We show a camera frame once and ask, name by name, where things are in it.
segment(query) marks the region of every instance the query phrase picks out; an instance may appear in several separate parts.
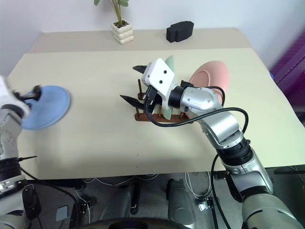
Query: table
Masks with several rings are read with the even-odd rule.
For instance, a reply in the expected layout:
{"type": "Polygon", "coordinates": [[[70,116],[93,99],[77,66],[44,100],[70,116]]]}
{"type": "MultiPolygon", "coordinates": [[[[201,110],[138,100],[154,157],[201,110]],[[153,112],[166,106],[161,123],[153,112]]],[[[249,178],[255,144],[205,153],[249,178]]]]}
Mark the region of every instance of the table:
{"type": "MultiPolygon", "coordinates": [[[[38,155],[21,165],[40,179],[209,171],[215,150],[197,123],[161,128],[136,122],[135,109],[119,96],[138,93],[141,74],[133,66],[170,55],[177,78],[186,81],[203,63],[223,61],[230,74],[225,107],[249,113],[245,137],[262,164],[305,164],[305,128],[246,38],[231,28],[195,30],[172,44],[164,31],[135,31],[124,46],[110,31],[43,34],[10,84],[21,92],[37,84],[65,87],[71,106],[55,125],[21,133],[20,156],[38,155]]],[[[242,126],[243,115],[234,115],[242,126]]],[[[224,169],[220,161],[215,169],[224,169]]]]}

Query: white wall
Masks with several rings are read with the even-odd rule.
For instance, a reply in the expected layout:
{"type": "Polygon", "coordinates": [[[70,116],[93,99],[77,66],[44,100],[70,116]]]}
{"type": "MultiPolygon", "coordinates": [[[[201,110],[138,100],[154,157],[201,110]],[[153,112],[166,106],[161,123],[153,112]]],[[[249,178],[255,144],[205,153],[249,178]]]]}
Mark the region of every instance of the white wall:
{"type": "MultiPolygon", "coordinates": [[[[191,20],[195,28],[237,27],[267,67],[305,28],[305,0],[130,0],[123,9],[136,30],[191,20]]],[[[0,73],[8,75],[40,31],[109,30],[106,0],[0,0],[0,73]]]]}

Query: black cable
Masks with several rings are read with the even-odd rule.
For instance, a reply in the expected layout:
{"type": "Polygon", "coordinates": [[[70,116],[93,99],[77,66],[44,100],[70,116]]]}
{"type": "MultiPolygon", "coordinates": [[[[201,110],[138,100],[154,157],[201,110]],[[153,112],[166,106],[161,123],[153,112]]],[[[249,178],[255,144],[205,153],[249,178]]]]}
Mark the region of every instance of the black cable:
{"type": "Polygon", "coordinates": [[[224,215],[224,212],[222,210],[222,208],[220,207],[220,203],[217,199],[217,195],[216,195],[216,192],[215,192],[215,187],[214,187],[214,167],[215,167],[215,163],[216,163],[216,160],[218,158],[218,154],[215,156],[214,160],[213,160],[213,163],[212,163],[212,168],[211,168],[211,187],[212,187],[212,192],[213,192],[213,196],[214,196],[214,200],[215,200],[215,203],[218,207],[218,210],[219,210],[219,213],[221,215],[221,217],[223,218],[224,220],[224,223],[225,225],[227,226],[228,229],[231,229],[225,215],[224,215]]]}
{"type": "Polygon", "coordinates": [[[221,87],[217,87],[217,86],[209,86],[209,87],[206,87],[206,88],[219,90],[221,92],[221,94],[223,95],[223,100],[221,102],[221,106],[224,106],[224,100],[225,100],[224,90],[221,87]]]}
{"type": "Polygon", "coordinates": [[[27,171],[25,171],[23,168],[20,167],[20,169],[26,174],[28,175],[29,177],[31,177],[32,179],[36,180],[38,183],[41,183],[43,185],[46,185],[46,186],[49,186],[49,187],[52,187],[53,189],[56,189],[60,192],[63,192],[64,194],[68,195],[69,197],[71,197],[71,199],[73,199],[75,205],[76,205],[76,208],[77,208],[77,211],[76,211],[76,225],[78,225],[78,222],[79,222],[79,211],[78,211],[78,202],[76,200],[76,198],[70,193],[70,192],[67,192],[66,190],[60,188],[60,187],[57,187],[57,186],[54,186],[54,185],[51,185],[49,184],[48,182],[45,182],[43,180],[40,180],[34,176],[32,176],[31,174],[29,174],[27,171]]]}
{"type": "Polygon", "coordinates": [[[59,228],[58,228],[58,229],[61,229],[61,227],[62,227],[62,224],[63,224],[63,220],[61,221],[61,225],[59,226],[59,228]]]}
{"type": "Polygon", "coordinates": [[[195,122],[195,121],[200,120],[202,118],[206,118],[208,116],[211,116],[211,115],[214,115],[214,114],[217,114],[217,113],[220,113],[220,112],[225,112],[225,111],[238,111],[238,112],[241,112],[241,113],[244,114],[243,132],[246,131],[247,126],[248,126],[248,122],[249,122],[249,116],[248,116],[248,113],[245,110],[243,110],[241,108],[238,108],[238,107],[228,107],[228,108],[221,108],[221,109],[218,109],[218,110],[215,110],[215,111],[211,111],[209,113],[202,114],[200,116],[197,116],[195,118],[191,118],[191,119],[183,121],[183,122],[163,124],[163,123],[159,123],[159,122],[157,122],[157,121],[155,121],[153,119],[152,114],[149,113],[149,111],[148,111],[148,106],[149,106],[149,103],[147,101],[145,101],[145,113],[146,113],[147,117],[149,118],[149,120],[152,123],[154,123],[155,125],[160,126],[160,127],[176,127],[176,126],[181,126],[181,125],[185,125],[187,123],[192,123],[192,122],[195,122]]]}
{"type": "Polygon", "coordinates": [[[37,219],[38,219],[38,222],[39,222],[39,225],[40,225],[40,229],[43,229],[42,224],[41,224],[41,221],[40,221],[40,218],[37,217],[37,219]]]}

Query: floor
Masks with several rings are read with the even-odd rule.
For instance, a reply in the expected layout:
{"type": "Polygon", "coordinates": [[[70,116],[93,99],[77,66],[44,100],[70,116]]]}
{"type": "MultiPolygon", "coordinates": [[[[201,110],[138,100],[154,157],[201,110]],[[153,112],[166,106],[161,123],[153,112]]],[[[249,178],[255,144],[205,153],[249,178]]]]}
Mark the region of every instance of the floor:
{"type": "MultiPolygon", "coordinates": [[[[267,169],[269,176],[274,182],[274,194],[288,206],[295,217],[305,226],[305,186],[297,175],[274,175],[273,170],[274,168],[267,169]]],[[[109,183],[118,183],[127,178],[129,177],[101,178],[101,180],[109,183]]],[[[139,212],[136,217],[167,218],[168,203],[165,197],[165,190],[167,181],[170,178],[183,179],[184,174],[162,174],[149,181],[140,180],[136,177],[133,179],[133,181],[138,182],[141,186],[139,212]]],[[[194,192],[200,193],[206,191],[208,186],[206,173],[190,173],[190,178],[194,192]]],[[[81,196],[85,194],[96,198],[97,203],[91,209],[92,221],[96,221],[99,218],[107,199],[116,188],[101,184],[95,180],[87,184],[84,191],[79,191],[81,196]]],[[[36,189],[42,205],[40,219],[43,229],[59,228],[61,222],[55,221],[57,208],[68,205],[71,213],[73,202],[68,196],[49,187],[36,185],[36,189]]],[[[77,197],[75,190],[69,188],[66,190],[77,197]]],[[[240,229],[242,224],[242,205],[231,197],[225,180],[216,180],[215,190],[231,228],[240,229]]],[[[198,208],[198,201],[196,201],[191,192],[189,192],[189,195],[193,200],[197,229],[214,229],[211,211],[205,210],[201,212],[198,208]]],[[[37,219],[33,220],[32,228],[40,228],[37,219]]],[[[69,228],[69,219],[64,220],[61,226],[61,229],[67,228],[69,228]]]]}

